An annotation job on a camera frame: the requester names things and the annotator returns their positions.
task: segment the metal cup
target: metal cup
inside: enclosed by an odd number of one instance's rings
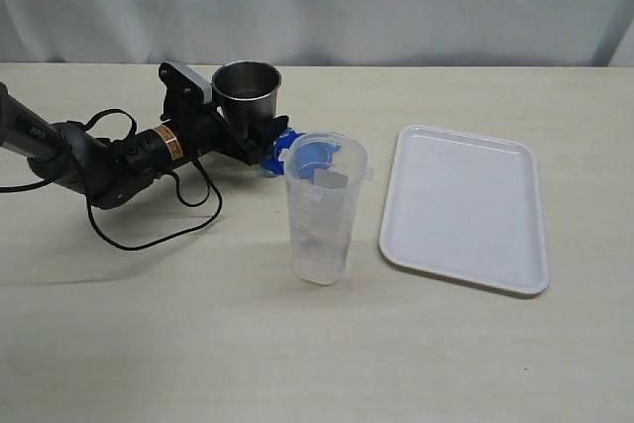
[[[281,74],[268,63],[235,61],[211,78],[214,100],[229,125],[245,138],[249,125],[275,116]]]

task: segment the white table surface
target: white table surface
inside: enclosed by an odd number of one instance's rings
[[[101,242],[70,191],[0,196],[0,421],[634,421],[634,69],[281,72],[293,127],[369,150],[350,275],[297,279],[283,179],[228,160],[205,162],[222,218],[136,254]],[[116,106],[153,127],[164,93],[156,65],[2,64],[0,80],[52,122]],[[381,258],[395,140],[412,123],[534,149],[546,292],[516,299]],[[125,131],[113,118],[97,132]],[[33,179],[6,151],[0,170],[0,185]],[[137,243],[213,207],[183,209],[166,178],[98,219]]]

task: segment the orange label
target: orange label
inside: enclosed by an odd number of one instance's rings
[[[172,160],[178,160],[184,156],[180,142],[172,129],[165,124],[161,124],[160,126],[155,127],[155,131],[167,146]]]

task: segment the white plastic tray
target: white plastic tray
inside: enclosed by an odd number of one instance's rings
[[[533,153],[510,141],[406,127],[379,245],[405,268],[540,293],[550,274]]]

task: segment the measuring cup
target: measuring cup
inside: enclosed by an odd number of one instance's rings
[[[368,153],[337,133],[308,133],[284,154],[293,271],[332,284],[346,274],[357,202],[371,178]]]

